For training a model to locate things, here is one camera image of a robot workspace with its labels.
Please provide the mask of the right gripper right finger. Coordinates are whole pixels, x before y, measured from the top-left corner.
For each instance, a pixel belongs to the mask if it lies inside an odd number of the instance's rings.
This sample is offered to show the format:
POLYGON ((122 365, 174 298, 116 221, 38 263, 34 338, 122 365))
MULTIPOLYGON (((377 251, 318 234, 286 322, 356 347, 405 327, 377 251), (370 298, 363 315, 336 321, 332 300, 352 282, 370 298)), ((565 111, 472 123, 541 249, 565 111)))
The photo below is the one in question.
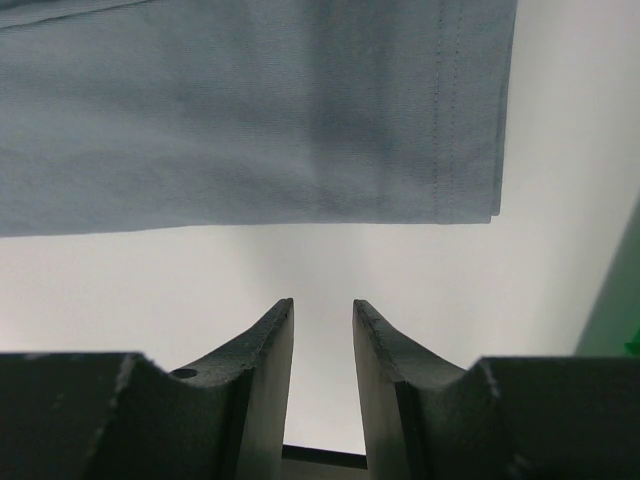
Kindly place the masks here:
POLYGON ((484 357, 462 369, 353 306, 375 479, 635 479, 635 358, 484 357))

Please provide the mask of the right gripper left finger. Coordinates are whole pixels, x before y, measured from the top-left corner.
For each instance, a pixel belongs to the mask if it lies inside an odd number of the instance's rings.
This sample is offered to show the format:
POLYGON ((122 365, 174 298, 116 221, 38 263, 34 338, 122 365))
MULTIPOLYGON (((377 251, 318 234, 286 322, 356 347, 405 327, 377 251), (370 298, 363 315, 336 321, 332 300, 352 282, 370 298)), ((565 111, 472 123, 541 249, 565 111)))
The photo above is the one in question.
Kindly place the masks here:
POLYGON ((277 479, 293 303, 166 372, 144 355, 1 358, 5 479, 277 479))

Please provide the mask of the grey-blue t shirt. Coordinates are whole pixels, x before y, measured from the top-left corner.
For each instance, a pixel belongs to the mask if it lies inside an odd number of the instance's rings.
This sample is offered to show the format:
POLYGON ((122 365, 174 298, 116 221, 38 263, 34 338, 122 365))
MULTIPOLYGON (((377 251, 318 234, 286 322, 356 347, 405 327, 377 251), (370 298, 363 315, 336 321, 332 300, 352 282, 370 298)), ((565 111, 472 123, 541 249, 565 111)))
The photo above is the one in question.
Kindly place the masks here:
POLYGON ((513 1, 5 1, 1 233, 477 224, 513 1))

